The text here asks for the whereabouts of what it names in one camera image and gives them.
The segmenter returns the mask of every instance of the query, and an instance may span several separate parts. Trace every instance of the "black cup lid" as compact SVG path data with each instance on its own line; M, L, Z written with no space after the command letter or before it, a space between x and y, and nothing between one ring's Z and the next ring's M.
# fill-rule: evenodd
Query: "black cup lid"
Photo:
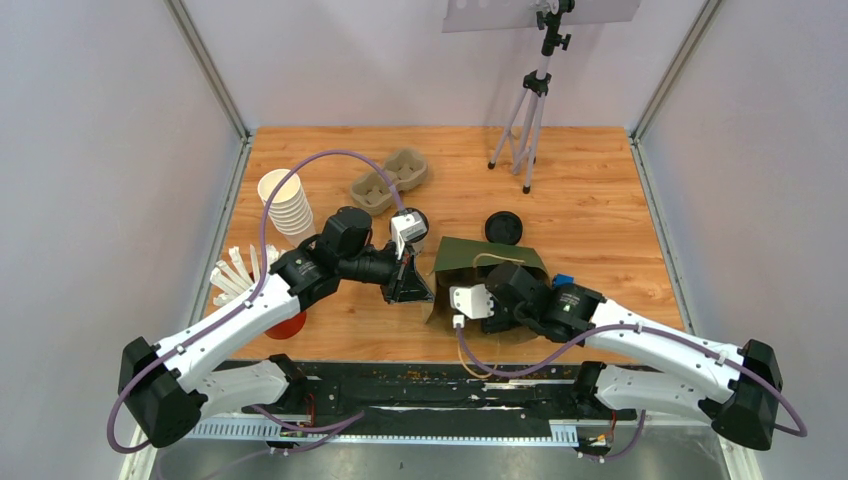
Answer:
M518 215L512 212L498 212L486 220L486 240L503 245L515 245L521 240L524 226Z

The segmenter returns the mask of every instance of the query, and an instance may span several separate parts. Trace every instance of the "tripod leg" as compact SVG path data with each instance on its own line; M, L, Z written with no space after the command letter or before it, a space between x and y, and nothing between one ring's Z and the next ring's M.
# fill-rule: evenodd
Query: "tripod leg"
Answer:
M539 107L536 109L536 119L533 122L533 141L530 144L530 152L527 154L527 176L524 179L524 193L530 193L530 181L533 179L533 165L536 164L536 149L539 147L539 134L542 133L542 112L545 110L545 98L542 95Z
M524 126L521 128L521 137L518 140L518 155L512 157L512 174L517 175L521 171L521 162L524 160L527 146L527 139L530 136L530 130L533 128L533 117L536 112L536 105L539 103L539 96L535 93L530 94L530 103L527 105L527 113L524 115Z
M515 123L515 117L518 116L518 111L521 110L521 104L524 102L524 97L527 96L527 89L521 89L521 94L518 96L518 100L515 102L515 105L512 107L512 112L509 114L509 120L507 120L506 125L504 126L504 132L501 135L501 139L498 140L498 146L495 148L495 154L492 155L492 159L489 160L489 170L495 168L495 164L498 161L498 156L501 154L501 150L503 150L503 144L506 141L507 137L510 138L509 142L512 145L512 124Z

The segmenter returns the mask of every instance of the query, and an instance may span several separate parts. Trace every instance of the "stacked paper cup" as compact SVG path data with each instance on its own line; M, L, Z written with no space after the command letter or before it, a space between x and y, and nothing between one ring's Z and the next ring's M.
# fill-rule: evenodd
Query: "stacked paper cup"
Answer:
M269 202L268 197L274 187L289 173L287 169L281 168L268 172L259 180L259 198L262 204ZM270 200L271 208L268 216L277 231L285 235L286 240L297 247L307 238L315 235L315 224L312 218L312 209L306 201L303 185L300 177L296 174L283 185L273 200Z

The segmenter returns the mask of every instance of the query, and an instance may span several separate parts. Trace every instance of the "black bracket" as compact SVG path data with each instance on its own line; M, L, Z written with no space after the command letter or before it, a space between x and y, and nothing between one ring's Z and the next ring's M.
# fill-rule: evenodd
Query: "black bracket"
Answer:
M524 88L541 97L548 94L548 84L551 83L551 78L550 73L545 75L543 79L536 78L536 70L533 70L524 76L522 85L524 85Z
M545 40L542 43L542 55L550 57L554 54L554 50L562 47L563 50L568 50L568 44L571 42L571 34L563 37L559 34L559 27L562 25L562 15L574 10L574 0L566 0L560 2L560 8L557 13L536 12L536 26L539 30L544 30Z
M277 402L286 406L286 408L296 408L303 401L303 397L306 393L306 375L304 375L291 358L284 353L271 355L268 357L268 360L276 363L277 366L280 367L280 370L282 370L283 374L286 376L286 380L289 382L286 392L279 400L277 400Z
M126 347L121 356L118 393L147 365L158 358L142 337ZM124 401L151 445L167 447L183 438L200 420L200 407L206 395L182 389L174 372L159 365L147 374Z
M744 357L744 367L763 377L778 391L783 390L783 377L771 346L749 340L739 354ZM731 381L728 387L733 395L723 404L709 398L698 402L701 410L712 419L713 430L743 447L769 450L777 419L777 399L744 374L739 375L738 381Z

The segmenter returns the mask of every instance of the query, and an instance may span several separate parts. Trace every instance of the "tripod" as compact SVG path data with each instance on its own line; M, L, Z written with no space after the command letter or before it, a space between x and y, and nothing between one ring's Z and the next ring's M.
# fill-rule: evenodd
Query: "tripod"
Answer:
M527 161L527 176L524 179L524 193L530 193L530 182L533 179L533 165L536 163L536 149L539 146L539 133L542 130L542 112L545 110L545 99L548 96L548 84L551 82L551 74L548 73L548 64L551 61L551 56L557 47L562 46L563 50L568 50L568 44L571 42L571 34L563 37L559 34L559 27L562 24L562 15L574 10L575 0L559 0L559 9L556 13L549 11L547 13L536 12L536 24L539 30L544 30L545 40L542 43L542 58L539 61L539 68L524 76L524 81L521 84L521 92L518 96L518 101L512 107L512 112L509 115L509 120L504 126L501 139L498 141L498 146L495 148L495 154L489 160L489 170L495 168L498 156L503 150L504 143L509 140L509 148L512 150L512 174L518 175L521 171L521 166L524 161ZM524 128L521 129L521 137L518 139L518 147L512 141L512 125L515 123L515 117L518 116L518 111L521 109L521 104L524 103L524 98L527 92L532 92L530 96L530 104L527 107L527 114L524 118ZM530 148L527 146L527 139L532 132L530 140Z

